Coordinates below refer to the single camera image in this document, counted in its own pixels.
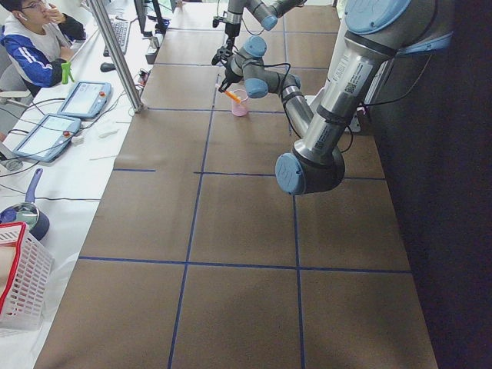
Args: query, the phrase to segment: red and white basket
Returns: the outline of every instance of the red and white basket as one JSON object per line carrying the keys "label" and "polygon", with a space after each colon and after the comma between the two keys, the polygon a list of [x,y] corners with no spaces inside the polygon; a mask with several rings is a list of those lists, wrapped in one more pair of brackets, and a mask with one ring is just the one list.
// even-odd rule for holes
{"label": "red and white basket", "polygon": [[53,257],[21,222],[0,224],[0,247],[15,248],[5,289],[0,291],[0,328],[38,329]]}

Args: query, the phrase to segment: hand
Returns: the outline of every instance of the hand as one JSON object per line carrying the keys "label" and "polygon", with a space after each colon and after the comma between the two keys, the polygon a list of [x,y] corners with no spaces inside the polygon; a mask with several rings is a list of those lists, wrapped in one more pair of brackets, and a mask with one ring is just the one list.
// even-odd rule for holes
{"label": "hand", "polygon": [[49,6],[50,8],[46,9],[46,13],[48,14],[48,17],[52,20],[53,23],[56,23],[58,25],[67,20],[65,15],[58,10],[56,5],[49,4]]}
{"label": "hand", "polygon": [[73,50],[65,46],[60,47],[60,58],[68,62],[72,56],[74,56]]}

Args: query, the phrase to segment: black hair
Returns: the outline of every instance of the black hair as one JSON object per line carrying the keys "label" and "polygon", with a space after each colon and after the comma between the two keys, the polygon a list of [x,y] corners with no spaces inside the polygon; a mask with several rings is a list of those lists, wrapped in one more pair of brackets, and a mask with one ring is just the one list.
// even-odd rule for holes
{"label": "black hair", "polygon": [[22,10],[22,0],[0,0],[0,4],[9,12]]}

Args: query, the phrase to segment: white table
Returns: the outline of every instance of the white table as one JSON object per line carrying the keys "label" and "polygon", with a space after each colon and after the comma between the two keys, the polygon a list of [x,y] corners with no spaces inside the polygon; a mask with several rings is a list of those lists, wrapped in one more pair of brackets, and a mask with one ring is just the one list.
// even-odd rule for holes
{"label": "white table", "polygon": [[[122,6],[133,6],[130,0],[122,0]],[[92,21],[86,29],[93,32],[96,29]],[[141,39],[138,24],[131,25],[131,37],[125,59],[131,75],[136,76],[143,68],[149,70],[150,66],[145,61],[145,52],[148,42]],[[101,34],[95,31],[80,52],[72,61],[72,75],[77,80],[107,81],[113,87],[111,98],[105,109],[111,107],[124,91],[116,71],[102,73],[99,65],[102,62],[111,62],[110,58],[104,58],[102,52],[104,41]],[[62,101],[50,101],[42,103],[50,98],[64,98],[67,96],[71,82],[67,85],[57,85],[52,88],[43,88],[35,98],[39,107],[46,114],[56,112]],[[103,115],[94,126],[83,131],[83,142],[78,145],[71,144],[68,149],[52,163],[39,163],[32,169],[16,175],[0,177],[0,183],[4,186],[25,192],[35,168],[43,168],[43,175],[36,189],[36,197],[46,198],[90,198],[100,199],[109,176],[113,169],[113,163],[118,155],[120,147],[125,139],[128,127],[133,115],[130,101],[126,95],[119,98],[115,109]],[[42,113],[36,108],[27,110],[22,119],[38,122]],[[111,122],[118,127],[118,131],[105,138],[99,137],[98,125]],[[25,121],[19,121],[15,128],[30,131],[34,125]],[[13,149],[22,139],[23,135],[12,132],[4,144]],[[35,161],[25,161],[22,169],[30,167]],[[0,166],[0,175],[8,175],[10,172]],[[24,201],[24,195],[7,188],[0,187],[0,210],[13,204]],[[42,326],[37,331],[0,330],[0,362],[2,369],[32,368],[45,343],[49,329],[52,325],[56,310],[67,286],[71,271],[75,266],[78,253],[84,243],[85,237],[91,226],[98,201],[49,201],[37,199],[36,205],[48,216],[51,222],[42,244],[52,253],[55,261],[52,274],[47,286],[45,296],[45,313]]]}

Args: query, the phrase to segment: cup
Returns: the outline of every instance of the cup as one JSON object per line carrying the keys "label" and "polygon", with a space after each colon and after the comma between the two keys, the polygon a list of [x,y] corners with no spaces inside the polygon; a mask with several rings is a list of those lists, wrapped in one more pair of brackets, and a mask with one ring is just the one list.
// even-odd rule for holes
{"label": "cup", "polygon": [[246,115],[248,113],[248,94],[245,90],[233,90],[232,93],[241,99],[240,104],[232,100],[232,114],[236,117],[242,117],[243,115]]}

